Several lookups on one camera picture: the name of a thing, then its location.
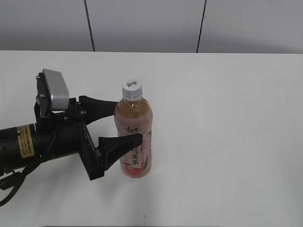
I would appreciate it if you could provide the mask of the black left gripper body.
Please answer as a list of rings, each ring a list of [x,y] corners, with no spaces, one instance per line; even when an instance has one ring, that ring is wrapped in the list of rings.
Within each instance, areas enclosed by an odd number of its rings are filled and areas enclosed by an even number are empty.
[[[35,103],[37,149],[41,163],[78,153],[89,179],[95,180],[105,174],[105,163],[94,147],[87,129],[88,110],[84,102],[69,99],[66,110],[55,113],[43,112],[43,104]]]

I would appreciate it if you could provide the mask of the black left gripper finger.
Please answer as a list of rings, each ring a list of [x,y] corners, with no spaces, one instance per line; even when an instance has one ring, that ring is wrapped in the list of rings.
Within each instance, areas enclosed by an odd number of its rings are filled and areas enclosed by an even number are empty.
[[[115,108],[118,104],[118,102],[115,101],[98,100],[88,96],[79,96],[79,102],[85,111],[84,119],[86,125],[114,115]]]
[[[142,141],[143,135],[140,133],[122,137],[99,137],[98,160],[104,171],[107,171],[126,153],[141,145]]]

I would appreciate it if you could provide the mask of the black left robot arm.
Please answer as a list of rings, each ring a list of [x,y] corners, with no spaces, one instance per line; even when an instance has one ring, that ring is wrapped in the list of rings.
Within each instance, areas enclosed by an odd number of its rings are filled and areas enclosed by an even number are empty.
[[[36,123],[0,131],[2,173],[41,164],[78,153],[90,180],[104,176],[116,161],[141,145],[143,136],[134,133],[120,137],[100,137],[95,147],[87,125],[114,115],[117,102],[87,96],[69,99],[67,110],[40,116],[35,105]]]

